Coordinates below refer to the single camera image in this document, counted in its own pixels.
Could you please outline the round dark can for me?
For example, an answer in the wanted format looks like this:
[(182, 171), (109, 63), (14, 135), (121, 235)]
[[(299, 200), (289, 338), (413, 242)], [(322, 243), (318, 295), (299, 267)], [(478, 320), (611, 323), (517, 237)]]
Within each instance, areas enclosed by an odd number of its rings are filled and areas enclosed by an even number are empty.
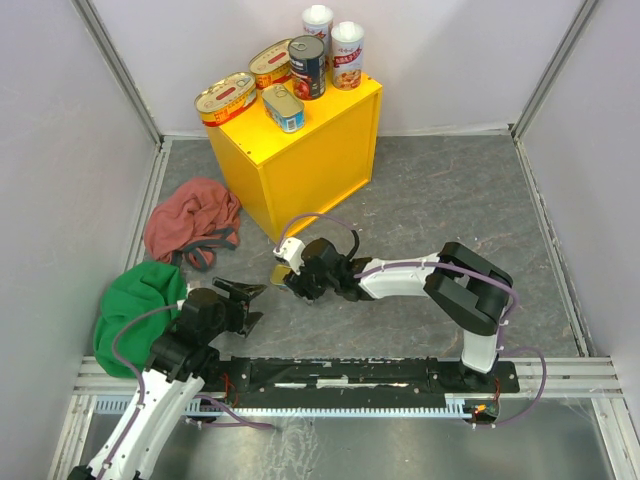
[(325, 93), (324, 43), (312, 35), (293, 38), (288, 45), (294, 94), (301, 100), (315, 100)]

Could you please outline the rectangular gold tin front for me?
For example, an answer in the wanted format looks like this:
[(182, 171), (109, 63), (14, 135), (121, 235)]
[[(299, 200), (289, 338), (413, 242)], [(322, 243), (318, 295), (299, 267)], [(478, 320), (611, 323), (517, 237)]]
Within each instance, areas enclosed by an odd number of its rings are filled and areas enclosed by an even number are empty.
[(284, 85), (266, 87), (262, 100), (266, 114), (283, 132), (294, 133), (304, 127), (304, 104)]

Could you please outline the rectangular gold tin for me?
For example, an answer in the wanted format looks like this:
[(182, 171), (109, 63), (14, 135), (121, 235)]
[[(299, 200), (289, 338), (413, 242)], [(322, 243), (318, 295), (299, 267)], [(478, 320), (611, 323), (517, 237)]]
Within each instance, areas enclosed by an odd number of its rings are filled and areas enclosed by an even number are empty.
[(278, 264), (272, 270), (270, 276), (270, 283), (278, 288), (285, 288), (285, 278), (291, 273), (291, 268), (285, 265)]
[(283, 132), (294, 133), (304, 127), (304, 104), (284, 85), (266, 87), (262, 100), (266, 114)]

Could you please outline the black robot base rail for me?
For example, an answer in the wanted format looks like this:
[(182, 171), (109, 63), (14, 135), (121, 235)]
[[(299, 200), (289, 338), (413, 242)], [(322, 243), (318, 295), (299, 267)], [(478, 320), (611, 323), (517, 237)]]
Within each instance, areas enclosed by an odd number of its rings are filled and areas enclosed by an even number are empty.
[(204, 393), (235, 407), (276, 409), (435, 408), (447, 394), (513, 394), (515, 365), (499, 360), (487, 374), (459, 360), (281, 359), (233, 357), (210, 364)]

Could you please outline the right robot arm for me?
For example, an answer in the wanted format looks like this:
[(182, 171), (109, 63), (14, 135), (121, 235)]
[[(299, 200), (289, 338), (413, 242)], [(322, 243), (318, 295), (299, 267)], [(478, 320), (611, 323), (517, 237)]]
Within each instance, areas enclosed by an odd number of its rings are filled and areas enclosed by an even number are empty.
[(509, 274), (464, 245), (448, 242), (428, 256), (383, 260), (341, 254), (325, 238), (304, 244), (289, 237), (274, 256), (288, 268), (283, 284), (309, 302), (328, 290), (351, 302), (431, 299), (463, 331), (454, 380), (472, 391), (495, 384), (500, 329), (519, 297)]

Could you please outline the oval gold fish tin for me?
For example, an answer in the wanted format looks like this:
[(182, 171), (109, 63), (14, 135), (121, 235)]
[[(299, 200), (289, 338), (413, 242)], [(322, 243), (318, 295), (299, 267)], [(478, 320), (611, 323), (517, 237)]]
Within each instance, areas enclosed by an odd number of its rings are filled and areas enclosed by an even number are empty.
[(264, 90), (274, 84), (282, 84), (291, 78), (289, 44), (290, 39), (281, 40), (249, 62), (249, 71), (255, 77), (256, 88)]

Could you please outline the white porridge can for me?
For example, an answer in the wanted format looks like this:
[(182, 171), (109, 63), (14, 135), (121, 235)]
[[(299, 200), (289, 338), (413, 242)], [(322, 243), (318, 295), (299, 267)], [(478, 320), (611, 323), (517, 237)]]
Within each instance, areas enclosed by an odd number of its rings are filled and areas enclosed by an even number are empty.
[(334, 19), (333, 10), (325, 5), (314, 4), (302, 12), (301, 18), (304, 32), (321, 39), (328, 48)]
[(361, 83), (364, 29), (353, 21), (343, 21), (331, 31), (332, 83), (340, 90), (354, 90)]

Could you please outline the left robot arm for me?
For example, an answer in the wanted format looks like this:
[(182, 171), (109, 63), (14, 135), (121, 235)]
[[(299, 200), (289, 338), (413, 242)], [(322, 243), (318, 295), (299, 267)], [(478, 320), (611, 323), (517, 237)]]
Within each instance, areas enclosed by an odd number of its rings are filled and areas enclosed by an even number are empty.
[[(74, 467), (70, 479), (149, 479), (170, 434), (201, 390), (224, 378), (219, 351), (210, 343), (220, 334), (248, 336), (263, 314), (250, 302), (266, 290), (216, 278), (211, 288), (195, 288), (184, 300), (153, 309), (132, 320), (114, 338), (112, 353), (134, 375), (136, 391), (102, 449), (86, 465)], [(178, 316), (153, 342), (144, 368), (122, 356), (122, 337), (159, 313)]]

